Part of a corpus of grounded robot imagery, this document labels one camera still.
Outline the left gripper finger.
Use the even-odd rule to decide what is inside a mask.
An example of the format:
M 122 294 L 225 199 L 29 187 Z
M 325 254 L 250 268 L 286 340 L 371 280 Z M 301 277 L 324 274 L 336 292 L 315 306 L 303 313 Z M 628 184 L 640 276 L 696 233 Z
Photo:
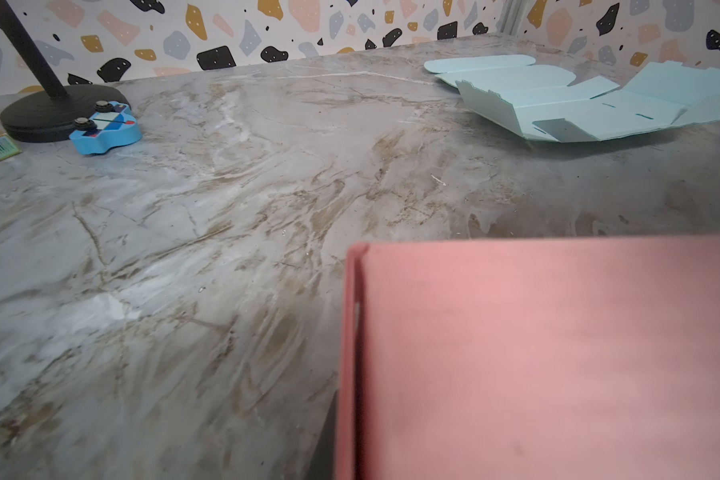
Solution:
M 338 392 L 332 397 L 320 436 L 304 476 L 305 480 L 333 480 Z

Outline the pink paper box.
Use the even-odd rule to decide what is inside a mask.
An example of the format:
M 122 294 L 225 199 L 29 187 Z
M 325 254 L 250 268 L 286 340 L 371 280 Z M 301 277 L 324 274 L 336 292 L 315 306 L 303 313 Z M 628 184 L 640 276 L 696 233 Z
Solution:
M 338 479 L 720 479 L 720 236 L 358 243 Z

